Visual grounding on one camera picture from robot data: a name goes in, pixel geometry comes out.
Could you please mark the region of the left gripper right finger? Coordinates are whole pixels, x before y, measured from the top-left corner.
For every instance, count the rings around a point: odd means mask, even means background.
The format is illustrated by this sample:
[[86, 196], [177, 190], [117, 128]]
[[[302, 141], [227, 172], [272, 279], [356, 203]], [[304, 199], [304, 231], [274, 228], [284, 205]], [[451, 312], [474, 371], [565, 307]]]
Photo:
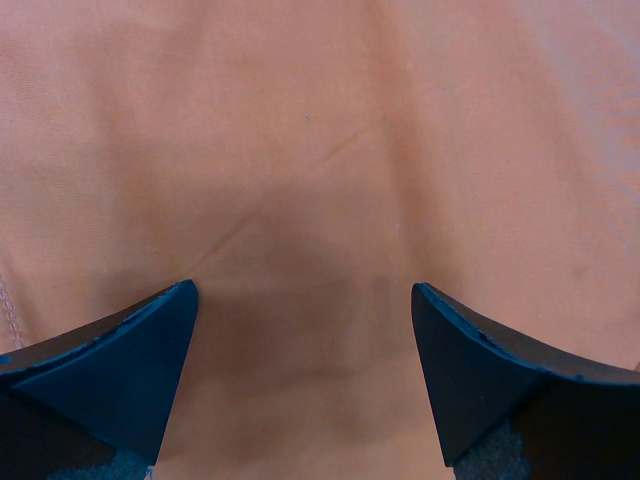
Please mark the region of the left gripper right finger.
[[638, 372], [547, 345], [427, 283], [413, 286], [411, 313], [456, 478], [638, 478]]

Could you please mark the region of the orange t-shirt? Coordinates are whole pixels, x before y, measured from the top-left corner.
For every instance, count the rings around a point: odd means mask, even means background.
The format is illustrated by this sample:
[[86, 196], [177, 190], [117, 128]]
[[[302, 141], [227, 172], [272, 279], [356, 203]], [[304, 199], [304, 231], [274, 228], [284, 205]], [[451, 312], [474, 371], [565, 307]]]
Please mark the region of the orange t-shirt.
[[1, 348], [192, 279], [158, 479], [447, 479], [429, 282], [639, 364], [635, 1], [5, 1]]

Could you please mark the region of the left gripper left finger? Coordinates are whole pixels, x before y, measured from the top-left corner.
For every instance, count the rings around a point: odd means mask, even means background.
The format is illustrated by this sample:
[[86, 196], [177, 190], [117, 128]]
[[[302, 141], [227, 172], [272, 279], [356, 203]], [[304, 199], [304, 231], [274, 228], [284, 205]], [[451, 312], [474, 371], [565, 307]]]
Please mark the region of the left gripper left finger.
[[146, 479], [191, 343], [180, 281], [120, 312], [1, 356], [4, 479]]

